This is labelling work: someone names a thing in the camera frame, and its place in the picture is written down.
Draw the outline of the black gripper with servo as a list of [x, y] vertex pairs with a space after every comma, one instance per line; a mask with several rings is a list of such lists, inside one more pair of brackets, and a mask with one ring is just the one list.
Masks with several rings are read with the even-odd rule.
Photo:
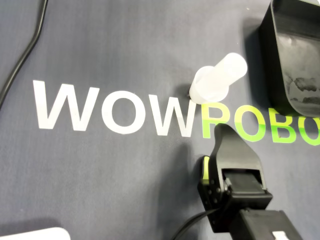
[[[263, 168], [259, 156], [229, 125], [214, 127], [214, 148], [202, 158], [198, 192], [214, 233], [228, 233], [239, 211], [265, 210], [273, 196], [263, 189]], [[210, 186], [210, 181], [218, 187]]]

